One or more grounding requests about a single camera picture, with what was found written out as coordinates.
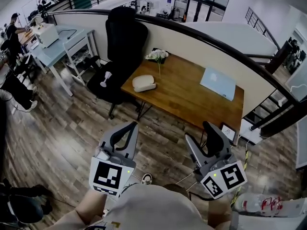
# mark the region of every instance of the flower bouquet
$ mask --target flower bouquet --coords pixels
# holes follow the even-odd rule
[[[149,55],[146,55],[145,59],[151,59],[158,63],[159,75],[161,78],[161,61],[168,57],[168,53],[165,50],[156,49],[153,50]]]

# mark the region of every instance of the chair headrest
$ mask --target chair headrest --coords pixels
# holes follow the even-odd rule
[[[111,10],[108,20],[110,22],[131,22],[135,18],[136,11],[129,7],[117,7]]]

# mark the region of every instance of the chair seat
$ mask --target chair seat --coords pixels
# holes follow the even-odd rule
[[[83,62],[89,56],[89,54],[90,53],[88,49],[80,49],[71,57],[74,65],[76,66],[79,63]],[[64,58],[63,63],[66,64],[68,67],[72,68],[72,63],[67,56]]]

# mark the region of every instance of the white desk leg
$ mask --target white desk leg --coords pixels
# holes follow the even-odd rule
[[[61,78],[61,76],[58,74],[57,70],[54,68],[54,66],[50,67],[51,72],[53,73],[53,75],[56,77],[57,81],[60,82],[60,84],[62,85],[62,87],[66,90],[67,94],[69,96],[72,96],[72,92],[71,90],[68,88],[68,86],[65,84],[65,82],[63,81],[63,79]]]
[[[92,45],[92,51],[93,51],[94,55],[98,56],[98,52],[97,52],[97,48],[96,48],[93,32],[91,32],[89,34],[89,37],[90,37],[90,42],[91,42],[91,45]],[[96,63],[100,67],[100,60],[96,61]]]
[[[39,59],[33,57],[34,61],[36,62],[36,64],[42,69],[44,74],[47,74],[46,69],[44,68],[44,66],[42,65],[42,63],[39,61]]]

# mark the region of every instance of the desk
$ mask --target desk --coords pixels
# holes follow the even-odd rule
[[[63,43],[66,43],[69,40],[74,40],[74,42],[75,41],[77,42],[78,39],[80,39],[79,41],[81,41],[85,37],[90,38],[89,41],[94,42],[93,30],[77,26],[70,26],[70,25],[57,25],[56,30],[58,33],[62,31],[59,34],[59,39],[57,41],[55,41],[47,48],[42,48],[39,45],[35,49],[30,49],[30,52],[34,57],[35,61],[37,62],[37,64],[41,68],[44,68],[41,63],[50,68],[51,72],[56,77],[57,81],[59,81],[62,87],[66,90],[67,94],[69,96],[72,96],[72,92],[70,91],[69,87],[65,84],[65,82],[58,74],[53,65],[57,63],[63,56],[66,55]],[[89,49],[92,49],[94,55],[98,55],[94,43],[92,43],[92,48],[89,47]]]
[[[222,123],[237,131],[237,144],[243,113],[244,90],[236,86],[233,101],[200,85],[205,68],[175,55],[170,55],[161,65],[161,78],[157,63],[144,60],[121,89],[130,95],[162,109],[180,119],[203,129],[202,122],[209,121],[221,127]],[[140,75],[153,75],[156,89],[137,93],[132,80]]]

